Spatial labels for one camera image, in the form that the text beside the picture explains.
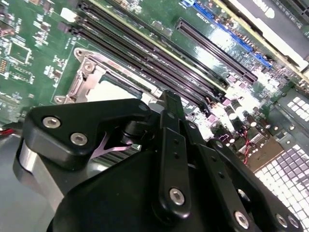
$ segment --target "robotic arm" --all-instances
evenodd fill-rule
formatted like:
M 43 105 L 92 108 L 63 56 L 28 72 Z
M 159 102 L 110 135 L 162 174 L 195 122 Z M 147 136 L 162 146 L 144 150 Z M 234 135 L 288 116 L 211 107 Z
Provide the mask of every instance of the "robotic arm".
M 100 172 L 91 161 L 140 144 Z M 136 99 L 32 109 L 18 180 L 55 210 L 51 232 L 302 232 L 299 220 L 219 140 L 205 143 L 165 91 Z

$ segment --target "red wire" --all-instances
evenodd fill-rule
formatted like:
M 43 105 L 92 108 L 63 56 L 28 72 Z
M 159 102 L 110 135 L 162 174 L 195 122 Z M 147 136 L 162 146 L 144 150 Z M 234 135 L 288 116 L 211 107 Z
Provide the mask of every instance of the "red wire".
M 244 159 L 244 164 L 247 164 L 248 158 L 249 158 L 249 148 L 250 148 L 250 140 L 248 138 L 248 132 L 245 131 L 244 133 L 244 138 L 246 139 L 246 148 L 245 148 L 245 159 Z
M 0 134 L 13 134 L 13 133 L 14 133 L 13 129 L 0 130 Z

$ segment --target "black capacitor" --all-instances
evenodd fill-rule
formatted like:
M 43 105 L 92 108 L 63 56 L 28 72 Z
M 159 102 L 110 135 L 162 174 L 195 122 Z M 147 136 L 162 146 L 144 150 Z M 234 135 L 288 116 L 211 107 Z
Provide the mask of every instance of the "black capacitor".
M 245 126 L 239 117 L 232 121 L 232 125 L 237 132 L 242 132 Z
M 239 101 L 233 100 L 233 101 L 231 102 L 231 105 L 232 105 L 232 107 L 234 108 L 234 110 L 235 110 L 236 112 L 237 112 L 237 111 L 243 112 L 242 105 L 239 103 Z
M 260 119 L 260 123 L 266 129 L 270 129 L 271 128 L 271 124 L 269 122 L 267 122 L 267 120 L 265 118 L 261 118 Z
M 255 127 L 257 124 L 252 115 L 247 115 L 246 120 L 250 124 L 251 127 Z
M 230 120 L 234 120 L 235 118 L 237 118 L 237 115 L 231 106 L 227 106 L 225 108 L 225 112 Z

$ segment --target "motherboard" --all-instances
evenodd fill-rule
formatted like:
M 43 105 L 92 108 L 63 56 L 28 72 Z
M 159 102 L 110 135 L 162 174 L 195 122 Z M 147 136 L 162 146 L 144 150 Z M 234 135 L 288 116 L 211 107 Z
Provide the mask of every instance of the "motherboard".
M 300 37 L 303 21 L 293 22 Z M 227 135 L 248 153 L 240 129 L 252 127 L 245 137 L 264 145 L 272 104 L 308 87 L 306 58 L 263 36 L 219 0 L 1 0 L 0 126 L 32 107 L 148 104 L 169 89 L 205 140 Z

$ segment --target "screw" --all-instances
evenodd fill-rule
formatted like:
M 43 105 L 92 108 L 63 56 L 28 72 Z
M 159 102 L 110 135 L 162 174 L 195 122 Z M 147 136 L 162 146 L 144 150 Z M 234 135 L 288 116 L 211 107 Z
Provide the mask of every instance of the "screw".
M 90 62 L 86 62 L 84 68 L 86 71 L 91 72 L 93 70 L 93 64 Z
M 81 51 L 81 50 L 77 50 L 77 51 L 76 51 L 76 55 L 77 55 L 78 57 L 81 57 L 81 56 L 82 56 L 82 54 L 83 54 L 83 53 L 82 53 L 82 51 Z
M 47 128 L 55 129 L 61 126 L 61 122 L 55 117 L 46 117 L 43 119 L 43 125 Z
M 71 142 L 78 146 L 84 146 L 88 142 L 87 137 L 84 134 L 78 132 L 73 133 L 70 138 Z
M 143 111 L 146 111 L 146 110 L 147 110 L 147 107 L 144 106 L 144 105 L 142 105 L 142 104 L 139 105 L 139 108 L 140 108 L 141 110 L 143 110 Z
M 184 195 L 179 189 L 176 188 L 171 189 L 169 191 L 169 197 L 176 205 L 184 204 Z
M 234 217 L 235 217 L 236 221 L 238 222 L 238 224 L 241 227 L 243 227 L 244 229 L 248 229 L 249 228 L 249 221 L 248 221 L 248 219 L 240 211 L 236 211 L 234 213 Z
M 276 219 L 284 228 L 288 227 L 288 223 L 286 223 L 286 220 L 280 214 L 276 214 Z
M 217 144 L 218 147 L 223 148 L 222 143 L 220 143 L 219 141 L 216 141 L 216 144 Z
M 291 215 L 288 216 L 288 219 L 293 226 L 295 226 L 296 228 L 299 227 L 298 222 Z
M 171 118 L 175 118 L 173 113 L 168 113 L 168 116 L 171 117 Z
M 189 126 L 192 128 L 192 129 L 195 129 L 196 128 L 196 125 L 192 122 L 189 122 Z

